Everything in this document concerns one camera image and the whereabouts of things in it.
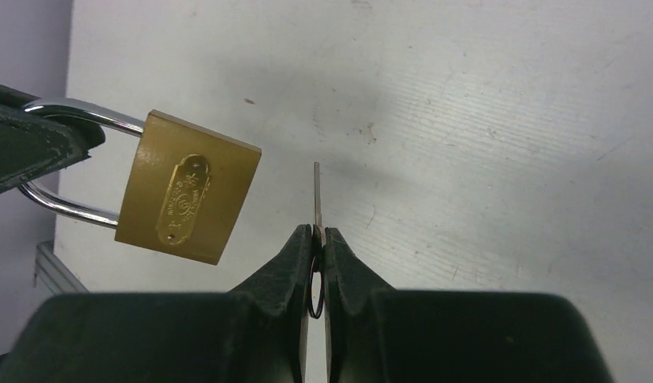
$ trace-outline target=white wall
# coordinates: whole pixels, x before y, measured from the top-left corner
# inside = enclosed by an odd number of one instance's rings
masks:
[[[0,83],[37,96],[62,96],[72,0],[0,0]],[[44,177],[55,188],[57,175]],[[0,195],[0,353],[9,350],[38,304],[35,245],[53,238],[54,216],[17,190]]]

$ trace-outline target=padlock body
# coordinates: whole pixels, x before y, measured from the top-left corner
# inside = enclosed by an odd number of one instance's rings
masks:
[[[260,157],[259,148],[153,110],[115,240],[216,265]]]

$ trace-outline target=metal key blade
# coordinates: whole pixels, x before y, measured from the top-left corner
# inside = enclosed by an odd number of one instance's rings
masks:
[[[327,238],[322,226],[322,197],[319,194],[319,162],[315,162],[315,226],[319,230],[319,236],[322,240],[322,246],[327,244]]]

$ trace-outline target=white surface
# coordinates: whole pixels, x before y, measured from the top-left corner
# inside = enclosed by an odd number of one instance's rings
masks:
[[[312,220],[400,288],[536,290],[585,315],[618,381],[653,381],[653,2],[77,2],[69,95],[263,149],[219,266],[57,221],[90,290],[226,290]],[[250,105],[244,99],[255,102]],[[61,193],[118,209],[115,132]],[[311,323],[308,381],[323,381]]]

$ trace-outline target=dirt speck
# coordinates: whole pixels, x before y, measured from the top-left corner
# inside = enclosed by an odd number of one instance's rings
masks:
[[[376,136],[374,136],[374,123],[373,122],[370,122],[369,124],[366,125],[366,131],[362,131],[361,129],[359,129],[359,134],[361,134],[363,136],[366,136],[366,138],[368,140],[367,143],[369,145],[375,144],[376,141],[378,140],[378,138],[376,138]]]

